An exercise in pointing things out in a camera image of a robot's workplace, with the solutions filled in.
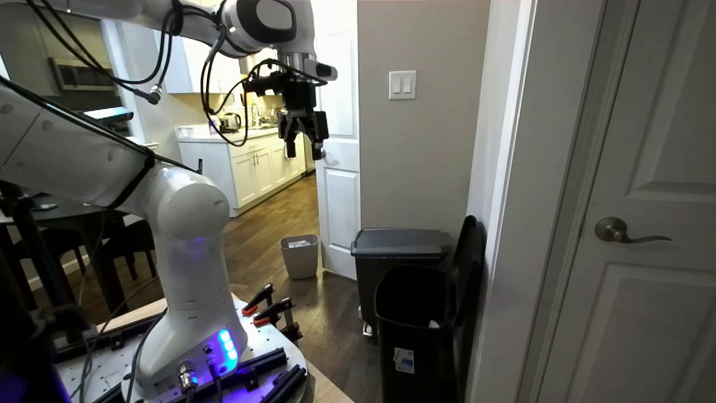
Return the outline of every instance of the white door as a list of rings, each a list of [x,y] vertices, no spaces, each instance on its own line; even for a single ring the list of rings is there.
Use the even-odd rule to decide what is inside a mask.
[[[317,92],[329,119],[326,157],[316,160],[321,265],[356,279],[350,242],[359,225],[356,0],[316,0],[316,53],[338,69]]]
[[[716,400],[713,1],[632,11],[543,403]],[[602,242],[602,216],[670,242]]]

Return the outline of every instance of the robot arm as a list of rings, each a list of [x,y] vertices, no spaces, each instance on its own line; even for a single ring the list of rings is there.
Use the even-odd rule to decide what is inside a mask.
[[[309,0],[225,0],[206,9],[179,0],[68,0],[73,13],[166,27],[221,45],[221,53],[245,56],[265,45],[279,49],[282,76],[253,88],[278,88],[288,97],[283,124],[311,130],[312,79],[335,76],[312,60]],[[148,219],[153,233],[156,270],[168,299],[166,316],[146,337],[133,377],[146,399],[177,387],[177,369],[189,362],[208,385],[237,366],[245,334],[235,316],[224,265],[225,196],[202,175],[156,158],[96,121],[66,112],[0,78],[0,178],[58,196],[117,205]]]

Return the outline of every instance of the small white bin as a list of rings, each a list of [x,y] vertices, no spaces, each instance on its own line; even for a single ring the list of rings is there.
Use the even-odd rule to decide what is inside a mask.
[[[312,277],[317,270],[317,237],[296,235],[282,240],[283,264],[290,279]]]

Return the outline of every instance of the trash can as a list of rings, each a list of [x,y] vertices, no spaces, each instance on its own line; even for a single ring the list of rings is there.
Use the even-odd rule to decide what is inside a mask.
[[[375,289],[382,403],[460,403],[482,273],[482,227],[468,216],[450,270],[397,265]]]
[[[296,235],[282,240],[283,264],[290,279],[312,277],[317,270],[317,237]]]
[[[429,227],[363,227],[350,246],[357,274],[363,336],[375,340],[375,289],[391,269],[438,269],[450,253],[450,235]]]

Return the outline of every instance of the wooden floor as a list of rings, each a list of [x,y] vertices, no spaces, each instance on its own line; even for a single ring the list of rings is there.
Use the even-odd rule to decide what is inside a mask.
[[[307,176],[258,207],[230,219],[224,251],[230,289],[250,297],[259,285],[272,281],[275,299],[290,297],[292,316],[303,334],[298,340],[302,354],[321,369],[354,400],[374,403],[379,393],[377,346],[359,336],[357,285],[319,270],[312,279],[288,279],[282,259],[282,237],[317,235],[316,178]],[[139,279],[117,259],[130,306],[160,297],[149,270],[139,265]],[[91,274],[68,274],[73,293],[91,322],[109,318]]]

